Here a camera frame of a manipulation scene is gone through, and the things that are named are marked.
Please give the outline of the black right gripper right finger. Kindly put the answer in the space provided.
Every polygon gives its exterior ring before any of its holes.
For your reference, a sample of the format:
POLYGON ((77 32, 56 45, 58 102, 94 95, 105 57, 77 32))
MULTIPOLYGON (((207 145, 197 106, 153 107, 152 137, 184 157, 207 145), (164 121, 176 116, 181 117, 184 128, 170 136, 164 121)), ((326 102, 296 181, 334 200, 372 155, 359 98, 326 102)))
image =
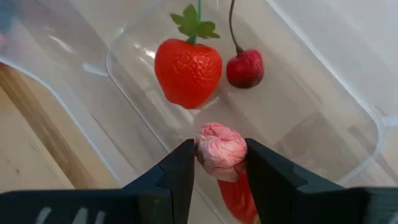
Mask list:
POLYGON ((245 142, 247 178, 262 223, 290 223, 298 195, 342 189, 255 139, 245 142))

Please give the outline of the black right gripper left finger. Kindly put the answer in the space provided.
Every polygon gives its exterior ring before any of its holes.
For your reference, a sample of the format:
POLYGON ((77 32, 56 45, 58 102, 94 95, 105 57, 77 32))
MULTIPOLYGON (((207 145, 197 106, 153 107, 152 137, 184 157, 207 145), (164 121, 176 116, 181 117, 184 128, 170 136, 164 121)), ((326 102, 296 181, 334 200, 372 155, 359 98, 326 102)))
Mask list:
POLYGON ((123 189, 132 192, 127 223, 186 224, 195 176, 195 142, 187 139, 123 189))

